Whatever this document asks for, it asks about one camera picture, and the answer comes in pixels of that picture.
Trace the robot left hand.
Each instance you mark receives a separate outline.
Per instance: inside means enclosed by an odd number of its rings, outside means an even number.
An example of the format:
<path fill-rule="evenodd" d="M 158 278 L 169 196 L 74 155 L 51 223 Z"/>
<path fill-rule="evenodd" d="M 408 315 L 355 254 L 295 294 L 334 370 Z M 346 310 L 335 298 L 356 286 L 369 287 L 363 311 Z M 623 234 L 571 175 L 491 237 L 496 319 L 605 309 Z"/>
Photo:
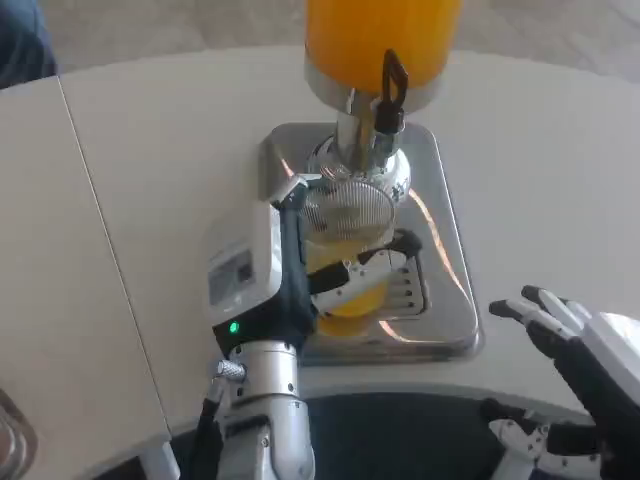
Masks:
<path fill-rule="evenodd" d="M 374 185 L 296 174 L 219 220 L 206 243 L 204 281 L 222 355 L 260 341 L 301 349 L 318 318 L 399 272 L 422 242 L 394 228 L 395 216 Z"/>

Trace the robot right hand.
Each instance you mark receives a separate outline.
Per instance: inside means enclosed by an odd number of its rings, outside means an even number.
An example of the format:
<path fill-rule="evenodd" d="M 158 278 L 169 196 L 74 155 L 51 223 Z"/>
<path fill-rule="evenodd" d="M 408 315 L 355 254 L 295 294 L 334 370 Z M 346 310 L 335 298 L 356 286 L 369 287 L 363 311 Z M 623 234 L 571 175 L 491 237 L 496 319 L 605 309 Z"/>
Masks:
<path fill-rule="evenodd" d="M 639 322 L 590 312 L 575 300 L 525 285 L 518 300 L 489 311 L 520 323 L 550 359 L 581 405 L 589 425 L 551 423 L 495 399 L 480 407 L 504 449 L 491 476 L 529 479 L 636 479 L 639 476 Z"/>

